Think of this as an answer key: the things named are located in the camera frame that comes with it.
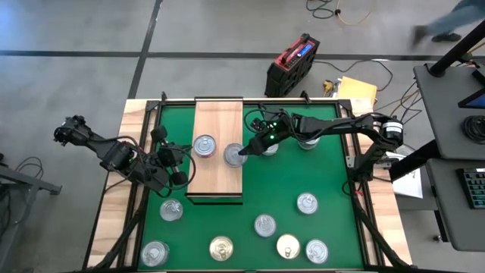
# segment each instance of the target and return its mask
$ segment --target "can lid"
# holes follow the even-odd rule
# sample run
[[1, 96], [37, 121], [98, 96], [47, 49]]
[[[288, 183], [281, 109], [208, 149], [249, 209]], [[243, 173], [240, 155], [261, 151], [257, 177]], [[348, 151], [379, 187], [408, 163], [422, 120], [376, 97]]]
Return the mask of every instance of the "can lid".
[[248, 160], [247, 155], [238, 154], [243, 148], [244, 146], [238, 143], [231, 143], [226, 147], [224, 150], [224, 160], [230, 167], [240, 167]]
[[327, 261], [328, 248], [324, 242], [313, 239], [306, 245], [306, 256], [308, 259], [316, 264], [321, 264]]
[[233, 255], [233, 242], [228, 237], [217, 236], [211, 241], [209, 252], [216, 261], [225, 261]]
[[183, 214], [183, 206], [177, 199], [164, 201], [160, 206], [160, 216], [165, 221], [175, 221]]
[[318, 209], [317, 198], [311, 193], [302, 193], [298, 196], [296, 200], [296, 205], [300, 212], [305, 214], [312, 214]]
[[276, 151], [278, 150], [279, 146], [280, 145], [278, 145], [278, 143], [269, 146], [268, 149], [266, 149], [266, 151], [263, 152], [263, 155], [274, 155], [274, 153], [276, 153]]
[[269, 215], [259, 215], [255, 220], [255, 230], [259, 236], [269, 237], [276, 231], [276, 221]]
[[320, 137], [318, 137], [318, 138], [316, 138], [314, 140], [309, 140], [309, 141], [305, 142], [305, 144], [307, 144], [307, 145], [315, 145], [315, 144], [318, 143], [318, 141], [320, 141]]
[[283, 234], [276, 243], [278, 253], [285, 259], [294, 259], [300, 254], [300, 242], [292, 234]]
[[153, 267], [164, 263], [168, 256], [166, 244], [158, 241], [147, 243], [142, 251], [142, 261], [145, 265]]
[[215, 150], [215, 139], [209, 135], [198, 136], [193, 148], [199, 155], [210, 155]]

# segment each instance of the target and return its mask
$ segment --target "green table surface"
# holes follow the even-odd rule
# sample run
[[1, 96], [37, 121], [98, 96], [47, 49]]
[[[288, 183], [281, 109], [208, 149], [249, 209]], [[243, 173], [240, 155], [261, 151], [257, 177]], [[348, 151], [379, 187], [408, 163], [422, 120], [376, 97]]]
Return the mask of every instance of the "green table surface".
[[[321, 119], [336, 117], [334, 105], [283, 105], [288, 112]], [[244, 107], [244, 113], [254, 107]], [[168, 140], [179, 144], [192, 142], [194, 106], [164, 108], [161, 123]], [[249, 121], [260, 116], [250, 114]], [[254, 135], [243, 131], [243, 144]], [[189, 170], [189, 160], [181, 166]], [[167, 222], [159, 209], [164, 199], [150, 193], [142, 246], [153, 240], [165, 242], [170, 254], [165, 264], [148, 267], [141, 260], [139, 270], [212, 270], [212, 269], [316, 269], [362, 268], [362, 257], [350, 198], [341, 186], [346, 180], [344, 153], [340, 136], [323, 136], [316, 148], [305, 151], [294, 139], [280, 143], [276, 155], [250, 156], [242, 167], [243, 205], [193, 205], [186, 189], [174, 191], [170, 198], [183, 205], [183, 217]], [[318, 210], [303, 215], [296, 207], [300, 193], [313, 193]], [[272, 215], [276, 233], [269, 238], [258, 236], [254, 221], [262, 213]], [[276, 249], [278, 237], [293, 234], [300, 242], [300, 254], [291, 260], [282, 258]], [[218, 262], [209, 254], [209, 244], [216, 236], [233, 241], [233, 255]], [[324, 241], [329, 257], [322, 265], [308, 260], [305, 245], [317, 238]]]

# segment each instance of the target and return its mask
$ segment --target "wooden cutting board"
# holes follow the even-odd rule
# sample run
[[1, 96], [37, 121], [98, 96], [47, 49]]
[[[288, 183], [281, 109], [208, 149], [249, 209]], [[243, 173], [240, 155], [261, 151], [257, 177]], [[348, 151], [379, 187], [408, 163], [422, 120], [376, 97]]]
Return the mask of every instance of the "wooden cutting board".
[[[243, 102], [197, 102], [193, 140], [203, 134], [214, 137], [216, 151], [210, 158], [196, 161], [196, 176], [187, 194], [242, 193], [243, 170], [232, 168], [224, 161], [224, 149], [231, 143], [243, 143]], [[192, 176], [192, 165], [189, 175]]]

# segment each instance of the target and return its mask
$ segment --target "red battery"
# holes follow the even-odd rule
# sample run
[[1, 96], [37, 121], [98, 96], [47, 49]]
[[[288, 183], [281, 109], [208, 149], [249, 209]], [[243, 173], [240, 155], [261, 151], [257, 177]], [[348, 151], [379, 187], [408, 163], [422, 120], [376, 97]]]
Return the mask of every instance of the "red battery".
[[310, 71], [319, 45], [320, 42], [303, 33], [269, 67], [264, 94], [286, 96]]

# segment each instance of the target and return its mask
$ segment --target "yellow box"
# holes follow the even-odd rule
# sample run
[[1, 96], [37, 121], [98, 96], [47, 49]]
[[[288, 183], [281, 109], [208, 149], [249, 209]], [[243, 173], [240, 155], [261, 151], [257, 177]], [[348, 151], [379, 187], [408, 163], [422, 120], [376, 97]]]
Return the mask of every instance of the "yellow box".
[[349, 77], [343, 77], [337, 93], [337, 98], [369, 98], [371, 99], [372, 105], [374, 105], [376, 94], [377, 86], [360, 80], [354, 80]]

